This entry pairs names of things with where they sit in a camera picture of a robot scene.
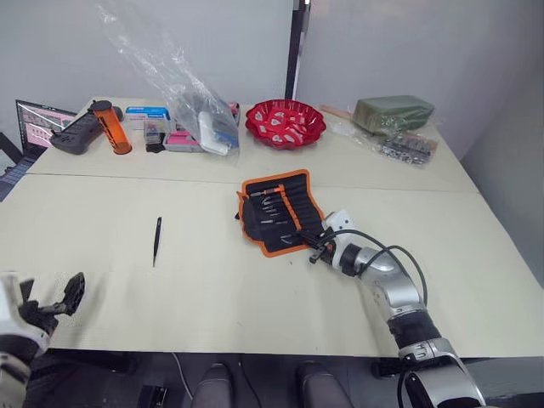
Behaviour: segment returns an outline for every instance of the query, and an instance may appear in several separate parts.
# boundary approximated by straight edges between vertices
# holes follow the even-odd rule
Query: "laptop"
[[[47,150],[51,143],[52,131],[61,131],[70,125],[76,113],[47,105],[16,100],[17,119],[19,121],[20,140],[23,157],[14,167],[8,167],[0,176],[0,201],[2,201],[28,169]]]

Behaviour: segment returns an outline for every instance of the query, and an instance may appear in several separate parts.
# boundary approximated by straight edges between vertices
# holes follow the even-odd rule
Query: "person's feet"
[[[206,371],[196,387],[191,408],[232,408],[234,391],[229,369],[221,363],[215,363]]]
[[[319,363],[299,366],[297,385],[303,408],[353,408],[340,382]]]

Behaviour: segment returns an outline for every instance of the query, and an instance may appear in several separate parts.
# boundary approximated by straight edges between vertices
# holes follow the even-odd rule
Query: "orange-trimmed tool pouch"
[[[310,192],[308,170],[247,180],[238,196],[243,233],[267,257],[308,248],[300,230],[323,232],[323,212]]]

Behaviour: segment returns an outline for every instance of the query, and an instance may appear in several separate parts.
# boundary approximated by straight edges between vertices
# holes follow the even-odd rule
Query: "green sponge block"
[[[370,133],[391,136],[427,123],[434,106],[410,95],[359,99],[353,122]]]

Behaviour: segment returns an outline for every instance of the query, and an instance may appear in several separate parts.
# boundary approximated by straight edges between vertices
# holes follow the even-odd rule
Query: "laptop screen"
[[[16,100],[20,138],[25,156],[40,156],[50,145],[52,131],[61,131],[73,121],[76,113]]]

